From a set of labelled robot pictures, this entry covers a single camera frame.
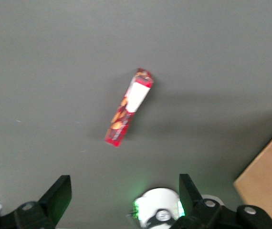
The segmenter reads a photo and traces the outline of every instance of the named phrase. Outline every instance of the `white label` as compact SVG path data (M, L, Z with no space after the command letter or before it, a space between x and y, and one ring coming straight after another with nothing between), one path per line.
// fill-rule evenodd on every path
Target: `white label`
M126 110L130 113L136 112L149 90L149 87L146 87L140 83L133 83L127 98Z

